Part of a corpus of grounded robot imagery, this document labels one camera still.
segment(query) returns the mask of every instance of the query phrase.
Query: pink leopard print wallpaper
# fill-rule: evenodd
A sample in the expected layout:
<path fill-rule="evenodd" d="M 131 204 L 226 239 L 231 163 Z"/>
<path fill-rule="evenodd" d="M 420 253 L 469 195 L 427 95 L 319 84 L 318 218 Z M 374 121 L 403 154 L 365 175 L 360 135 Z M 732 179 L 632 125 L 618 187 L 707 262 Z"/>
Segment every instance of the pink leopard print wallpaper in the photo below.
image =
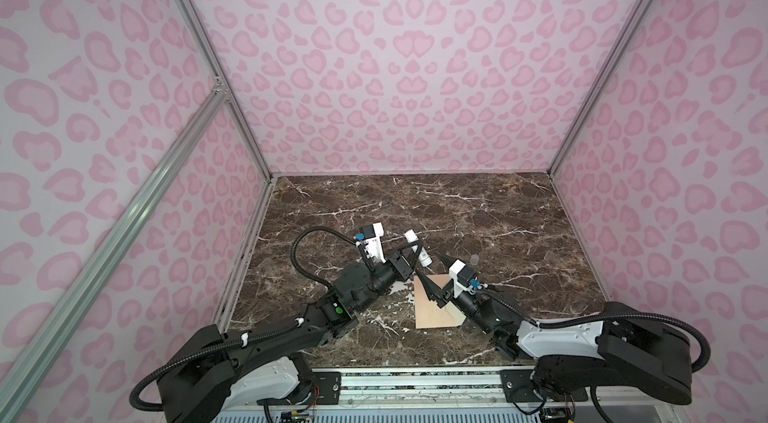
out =
<path fill-rule="evenodd" d="M 279 173 L 545 170 L 635 0 L 194 0 Z"/>
<path fill-rule="evenodd" d="M 263 186 L 222 108 L 19 423 L 157 421 L 128 393 L 213 321 Z"/>
<path fill-rule="evenodd" d="M 768 0 L 660 0 L 558 175 L 611 295 L 713 346 L 693 422 L 768 418 Z"/>
<path fill-rule="evenodd" d="M 0 0 L 0 379 L 210 92 L 172 0 Z"/>

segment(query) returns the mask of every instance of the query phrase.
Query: diagonal metal beam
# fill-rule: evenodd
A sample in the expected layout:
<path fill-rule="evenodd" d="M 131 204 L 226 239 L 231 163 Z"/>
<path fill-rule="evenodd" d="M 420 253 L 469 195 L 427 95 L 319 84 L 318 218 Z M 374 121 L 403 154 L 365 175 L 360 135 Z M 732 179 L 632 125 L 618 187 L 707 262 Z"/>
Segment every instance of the diagonal metal beam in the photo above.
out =
<path fill-rule="evenodd" d="M 130 202 L 123 216 L 58 301 L 42 328 L 19 355 L 0 389 L 0 423 L 13 423 L 24 411 L 225 99 L 220 89 L 214 89 L 208 95 L 192 121 L 158 162 L 157 168 Z"/>
<path fill-rule="evenodd" d="M 581 133 L 581 129 L 587 124 L 589 116 L 595 107 L 598 106 L 600 96 L 603 94 L 605 86 L 610 81 L 610 78 L 616 72 L 621 59 L 627 53 L 632 40 L 638 31 L 640 26 L 643 25 L 646 17 L 650 13 L 657 0 L 637 0 L 632 7 L 630 14 L 627 17 L 627 21 L 624 26 L 621 27 L 621 31 L 616 38 L 614 46 L 611 47 L 608 57 L 605 59 L 605 63 L 600 68 L 598 76 L 594 79 L 587 96 L 584 97 L 584 103 L 581 105 L 576 118 L 574 118 L 571 127 L 563 138 L 563 144 L 558 149 L 558 154 L 554 156 L 552 166 L 549 168 L 549 173 L 552 177 L 556 175 L 563 166 L 563 162 L 568 157 L 568 153 L 576 142 L 576 138 Z"/>
<path fill-rule="evenodd" d="M 221 65 L 221 62 L 219 61 L 219 58 L 216 56 L 214 46 L 211 43 L 207 32 L 205 31 L 205 26 L 203 26 L 202 19 L 197 14 L 197 9 L 194 5 L 194 2 L 192 0 L 175 1 L 176 5 L 181 11 L 184 22 L 187 24 L 187 27 L 192 34 L 192 38 L 195 40 L 195 43 L 197 43 L 197 47 L 200 50 L 200 54 L 203 56 L 207 67 L 210 69 L 211 74 L 213 74 L 217 82 L 223 85 L 224 92 L 229 96 L 226 99 L 226 104 L 232 110 L 235 124 L 237 126 L 237 131 L 240 132 L 240 136 L 243 137 L 243 140 L 246 142 L 246 147 L 250 151 L 251 156 L 255 159 L 264 180 L 271 180 L 272 173 L 270 172 L 269 166 L 266 164 L 264 155 L 261 153 L 259 144 L 256 142 L 254 132 L 250 129 L 250 125 L 245 118 L 243 108 L 237 102 L 235 95 L 231 91 L 229 79 L 226 77 L 226 73 Z"/>

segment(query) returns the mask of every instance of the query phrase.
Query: robotic arm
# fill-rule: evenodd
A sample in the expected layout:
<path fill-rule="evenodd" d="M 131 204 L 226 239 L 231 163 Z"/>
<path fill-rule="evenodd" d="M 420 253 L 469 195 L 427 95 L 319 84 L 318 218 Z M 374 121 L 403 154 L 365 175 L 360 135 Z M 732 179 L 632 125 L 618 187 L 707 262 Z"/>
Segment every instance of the robotic arm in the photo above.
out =
<path fill-rule="evenodd" d="M 315 231 L 332 233 L 357 246 L 360 263 L 347 266 L 333 283 L 306 272 L 296 260 L 296 247 Z M 350 332 L 360 313 L 379 296 L 389 294 L 392 284 L 405 282 L 414 273 L 430 300 L 441 308 L 455 305 L 492 335 L 505 359 L 536 359 L 531 383 L 543 400 L 584 387 L 626 385 L 672 404 L 691 402 L 691 372 L 704 367 L 710 349 L 704 336 L 685 322 L 639 313 L 616 302 L 606 303 L 603 312 L 595 315 L 537 321 L 519 309 L 513 294 L 480 283 L 475 270 L 459 259 L 439 255 L 452 279 L 442 288 L 434 284 L 417 269 L 417 262 L 427 266 L 432 261 L 412 231 L 406 235 L 407 244 L 387 255 L 381 247 L 382 235 L 380 223 L 362 227 L 355 239 L 321 226 L 302 232 L 291 247 L 291 263 L 328 291 L 294 318 L 223 335 L 216 325 L 198 330 L 168 364 L 136 385 L 130 393 L 131 405 L 164 411 L 169 423 L 207 423 L 222 407 L 245 401 L 301 403 L 310 396 L 313 374 L 298 351 Z M 700 343 L 701 355 L 693 365 L 688 339 L 670 325 L 689 332 Z M 140 398 L 152 381 L 158 382 L 162 403 Z"/>

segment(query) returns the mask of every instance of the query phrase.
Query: white tube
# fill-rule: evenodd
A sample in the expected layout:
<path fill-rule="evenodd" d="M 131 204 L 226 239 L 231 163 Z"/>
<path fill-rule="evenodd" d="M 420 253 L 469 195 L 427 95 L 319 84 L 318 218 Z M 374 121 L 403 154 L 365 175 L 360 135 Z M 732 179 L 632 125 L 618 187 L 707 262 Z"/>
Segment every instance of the white tube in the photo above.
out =
<path fill-rule="evenodd" d="M 416 236 L 416 232 L 414 232 L 412 229 L 409 229 L 406 231 L 406 239 L 408 240 L 408 243 L 412 243 L 418 240 L 418 236 Z M 411 249 L 413 249 L 414 252 L 418 249 L 418 245 L 411 246 Z M 424 266 L 427 267 L 432 264 L 432 258 L 427 255 L 427 250 L 424 249 L 424 246 L 422 245 L 422 252 L 418 255 L 418 262 Z"/>

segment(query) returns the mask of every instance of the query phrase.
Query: wooden board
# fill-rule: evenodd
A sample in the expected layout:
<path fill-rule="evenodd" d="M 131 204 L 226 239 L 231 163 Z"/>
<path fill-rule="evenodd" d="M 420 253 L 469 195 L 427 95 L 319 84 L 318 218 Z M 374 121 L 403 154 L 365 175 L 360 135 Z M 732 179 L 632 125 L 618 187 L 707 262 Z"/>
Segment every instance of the wooden board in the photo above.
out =
<path fill-rule="evenodd" d="M 450 275 L 428 275 L 429 279 L 440 286 L 445 286 Z M 448 328 L 461 325 L 466 316 L 453 303 L 439 308 L 437 303 L 429 301 L 424 286 L 418 277 L 413 278 L 413 306 L 416 313 L 416 328 Z"/>

